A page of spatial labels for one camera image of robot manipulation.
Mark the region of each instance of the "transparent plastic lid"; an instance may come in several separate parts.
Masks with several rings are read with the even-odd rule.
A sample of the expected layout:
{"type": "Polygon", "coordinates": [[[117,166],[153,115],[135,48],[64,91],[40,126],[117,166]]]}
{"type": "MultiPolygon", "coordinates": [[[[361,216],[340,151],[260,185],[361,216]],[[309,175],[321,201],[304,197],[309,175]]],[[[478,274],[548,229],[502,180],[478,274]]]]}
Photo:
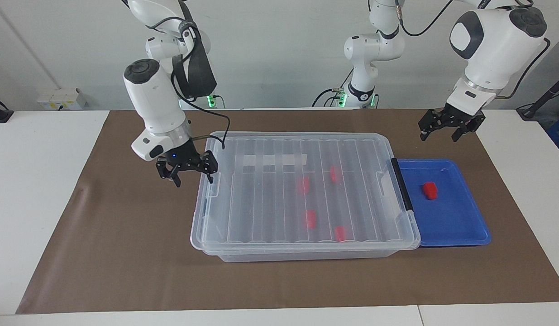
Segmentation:
{"type": "MultiPolygon", "coordinates": [[[[223,137],[222,132],[213,133],[223,137]]],[[[191,231],[205,252],[404,250],[420,244],[379,134],[229,132],[191,231]]]]}

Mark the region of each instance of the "gray wall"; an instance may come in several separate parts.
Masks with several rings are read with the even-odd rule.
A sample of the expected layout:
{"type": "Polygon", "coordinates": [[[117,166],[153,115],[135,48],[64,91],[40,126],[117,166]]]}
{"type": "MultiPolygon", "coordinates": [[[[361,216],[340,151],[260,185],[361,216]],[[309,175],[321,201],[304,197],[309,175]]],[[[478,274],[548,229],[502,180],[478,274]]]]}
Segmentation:
{"type": "MultiPolygon", "coordinates": [[[[407,27],[420,31],[444,4],[407,1],[407,27]]],[[[537,5],[556,44],[559,0],[537,5]]],[[[347,37],[373,32],[364,0],[190,0],[188,6],[212,40],[216,92],[230,107],[311,105],[349,72],[347,37]]],[[[378,65],[381,107],[444,105],[466,64],[449,47],[449,32],[469,9],[454,2],[428,33],[407,38],[402,58],[378,65]]],[[[0,0],[0,99],[13,109],[37,110],[37,88],[78,87],[91,109],[132,109],[122,72],[145,56],[145,40],[153,35],[120,0],[0,0]]],[[[546,89],[558,61],[539,67],[528,81],[546,89]]],[[[532,101],[532,91],[541,93],[527,83],[514,102],[493,107],[532,101]]]]}

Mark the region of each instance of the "brown mat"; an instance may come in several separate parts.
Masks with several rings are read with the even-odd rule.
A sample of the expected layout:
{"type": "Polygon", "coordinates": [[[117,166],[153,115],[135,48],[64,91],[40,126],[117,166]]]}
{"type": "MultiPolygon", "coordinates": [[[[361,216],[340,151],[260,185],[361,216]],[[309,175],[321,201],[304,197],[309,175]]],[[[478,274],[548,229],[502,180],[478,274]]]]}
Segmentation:
{"type": "MultiPolygon", "coordinates": [[[[143,130],[114,111],[17,313],[259,309],[559,301],[559,277],[474,134],[421,142],[422,110],[234,111],[233,130],[378,132],[398,158],[449,158],[492,233],[475,248],[421,248],[384,259],[226,264],[190,244],[198,173],[159,179],[130,150],[143,130]]],[[[189,113],[195,134],[224,121],[189,113]]],[[[204,142],[198,144],[203,148],[204,142]]]]}

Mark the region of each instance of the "white table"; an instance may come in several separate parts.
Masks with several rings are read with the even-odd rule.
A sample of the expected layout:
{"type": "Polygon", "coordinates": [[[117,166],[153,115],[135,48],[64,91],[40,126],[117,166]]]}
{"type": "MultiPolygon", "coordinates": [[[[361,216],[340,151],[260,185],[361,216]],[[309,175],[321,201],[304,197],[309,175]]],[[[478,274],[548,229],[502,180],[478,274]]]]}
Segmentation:
{"type": "MultiPolygon", "coordinates": [[[[0,125],[0,326],[559,325],[559,303],[12,316],[107,114],[18,112],[0,125]]],[[[478,136],[559,274],[559,150],[513,111],[485,114],[478,136]]]]}

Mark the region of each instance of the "blue plastic tray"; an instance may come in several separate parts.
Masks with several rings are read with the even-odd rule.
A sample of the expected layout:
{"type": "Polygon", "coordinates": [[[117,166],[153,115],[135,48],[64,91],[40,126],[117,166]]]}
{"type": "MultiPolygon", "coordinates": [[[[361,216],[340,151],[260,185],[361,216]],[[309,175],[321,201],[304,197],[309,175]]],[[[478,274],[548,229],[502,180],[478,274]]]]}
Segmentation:
{"type": "Polygon", "coordinates": [[[486,245],[491,235],[459,170],[447,159],[399,159],[414,207],[421,246],[486,245]],[[438,198],[428,200],[426,182],[436,183],[438,198]]]}

